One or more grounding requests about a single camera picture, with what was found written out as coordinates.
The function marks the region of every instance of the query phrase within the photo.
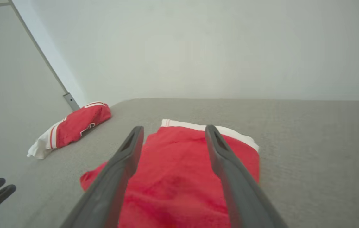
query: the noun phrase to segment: red fabric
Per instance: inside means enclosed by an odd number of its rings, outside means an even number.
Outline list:
[[[258,182],[256,150],[223,137]],[[105,164],[80,178],[84,190]],[[128,182],[119,227],[230,227],[222,185],[211,169],[204,131],[160,127],[147,138],[137,172]]]
[[[67,116],[57,127],[56,147],[67,146],[78,141],[85,130],[93,128],[109,119],[110,108],[102,102],[89,103]]]

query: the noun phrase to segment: folded red cloth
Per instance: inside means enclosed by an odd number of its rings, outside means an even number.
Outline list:
[[[44,159],[53,149],[78,141],[84,131],[110,118],[110,108],[102,102],[92,102],[55,123],[33,144],[28,157]]]
[[[188,128],[189,123],[173,122],[167,125],[185,127],[160,127],[143,145],[137,172],[126,188],[119,227],[230,227],[222,185],[210,165],[205,132]],[[258,146],[239,133],[236,138],[241,141],[233,138],[234,133],[228,134],[233,137],[221,134],[258,182]],[[105,164],[80,178],[84,190]]]

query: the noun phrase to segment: gray fabric surface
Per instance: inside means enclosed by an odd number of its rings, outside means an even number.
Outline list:
[[[251,136],[261,187],[290,227],[359,227],[359,101],[145,98],[111,110],[111,120],[45,160],[21,157],[31,165],[0,206],[0,227],[58,227],[83,194],[80,176],[109,159],[134,126],[147,136],[163,118]]]

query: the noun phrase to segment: garment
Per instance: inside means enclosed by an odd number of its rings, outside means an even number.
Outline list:
[[[92,102],[55,123],[30,147],[28,157],[44,159],[53,149],[78,141],[82,134],[111,117],[110,108]]]
[[[258,182],[259,154],[253,139],[217,128]],[[204,129],[203,125],[163,120],[157,133],[147,138],[137,172],[126,188],[119,227],[230,227]],[[84,190],[105,164],[80,178]]]

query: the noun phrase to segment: cloth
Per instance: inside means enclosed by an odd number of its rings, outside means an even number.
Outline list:
[[[258,146],[248,136],[217,127],[237,157],[259,181]],[[220,179],[211,169],[205,126],[162,120],[143,145],[129,180],[119,227],[230,227]],[[87,190],[106,162],[85,173]]]
[[[78,141],[82,134],[111,117],[110,108],[102,102],[92,102],[55,123],[30,147],[28,157],[44,159],[53,149]]]

